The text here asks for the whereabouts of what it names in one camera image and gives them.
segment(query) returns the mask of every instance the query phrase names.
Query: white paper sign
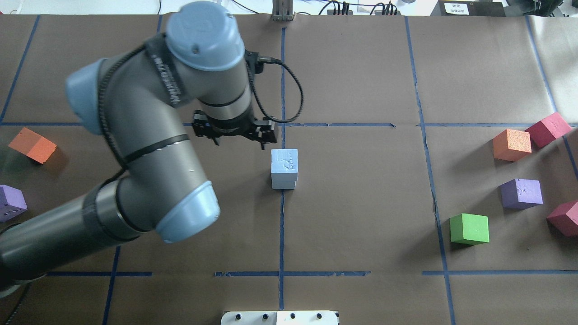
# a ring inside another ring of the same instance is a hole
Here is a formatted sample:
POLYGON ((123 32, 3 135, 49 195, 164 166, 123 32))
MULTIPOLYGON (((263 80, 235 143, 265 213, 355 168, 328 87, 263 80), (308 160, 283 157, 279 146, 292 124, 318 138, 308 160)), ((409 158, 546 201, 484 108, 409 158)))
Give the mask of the white paper sign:
POLYGON ((451 14, 469 14, 468 5, 465 3, 444 3, 446 12, 451 14))

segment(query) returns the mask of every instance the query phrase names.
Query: blue joint cap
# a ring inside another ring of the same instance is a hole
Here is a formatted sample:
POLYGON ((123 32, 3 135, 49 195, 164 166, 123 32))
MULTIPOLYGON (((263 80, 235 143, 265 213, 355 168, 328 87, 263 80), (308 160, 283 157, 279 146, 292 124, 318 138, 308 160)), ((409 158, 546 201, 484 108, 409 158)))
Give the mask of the blue joint cap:
POLYGON ((98 121, 98 72, 101 58, 93 64, 74 72, 66 79, 66 98, 82 125, 96 135, 102 135, 98 121))
POLYGON ((208 180, 182 199, 155 229, 165 243, 187 239, 217 221, 221 209, 208 180))
POLYGON ((180 61, 203 71, 231 69, 245 53, 235 17, 209 1, 189 3, 169 18, 166 45, 180 61))

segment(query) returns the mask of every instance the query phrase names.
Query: stacked blocks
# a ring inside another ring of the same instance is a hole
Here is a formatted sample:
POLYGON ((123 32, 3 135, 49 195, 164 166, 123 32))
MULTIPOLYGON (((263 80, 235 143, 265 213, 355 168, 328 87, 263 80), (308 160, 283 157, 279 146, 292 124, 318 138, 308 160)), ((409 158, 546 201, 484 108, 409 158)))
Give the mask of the stacked blocks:
POLYGON ((454 243, 478 245, 490 242, 488 217, 462 213, 450 218, 450 237, 454 243))
POLYGON ((275 190, 294 190, 298 172, 297 149, 271 150, 271 182, 275 190))
POLYGON ((23 128, 8 146, 41 164, 56 150, 55 144, 27 128, 23 128))
POLYGON ((578 236, 578 201, 559 205, 546 219, 566 237, 578 236))
POLYGON ((0 222, 6 222, 26 211, 22 191, 7 185, 0 185, 0 222))
POLYGON ((513 179, 500 186, 504 208, 528 209, 543 203, 540 181, 513 179))
POLYGON ((532 153, 530 133, 506 129, 494 140, 494 158, 508 161, 518 161, 532 153))
POLYGON ((529 127, 526 132, 530 133, 530 138, 532 138, 536 146, 541 148, 571 130, 572 128, 562 116, 559 113, 554 113, 529 127))

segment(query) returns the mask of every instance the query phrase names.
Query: green foam block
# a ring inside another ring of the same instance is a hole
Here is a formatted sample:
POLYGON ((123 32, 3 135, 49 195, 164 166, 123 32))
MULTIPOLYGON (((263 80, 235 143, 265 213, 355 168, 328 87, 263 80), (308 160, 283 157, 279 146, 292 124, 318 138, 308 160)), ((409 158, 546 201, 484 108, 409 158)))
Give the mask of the green foam block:
POLYGON ((462 213, 450 218, 450 235, 454 243, 478 245, 490 242, 488 217, 462 213))

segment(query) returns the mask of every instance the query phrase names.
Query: robotic arm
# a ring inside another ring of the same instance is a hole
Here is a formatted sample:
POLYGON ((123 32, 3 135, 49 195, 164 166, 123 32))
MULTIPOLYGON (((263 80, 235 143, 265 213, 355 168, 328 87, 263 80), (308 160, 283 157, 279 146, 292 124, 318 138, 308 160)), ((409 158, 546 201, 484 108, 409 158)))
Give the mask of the robotic arm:
POLYGON ((253 116, 255 57, 245 52, 233 15, 213 2, 194 2, 171 16, 166 36, 72 74, 66 82, 72 109, 86 129, 105 136, 123 170, 0 233, 0 297, 145 232, 156 230, 172 243, 215 222, 217 198, 175 108, 198 98, 204 112, 195 112, 195 133, 216 144, 222 135, 276 143, 275 122, 253 116), (118 179, 125 169, 130 176, 118 179))

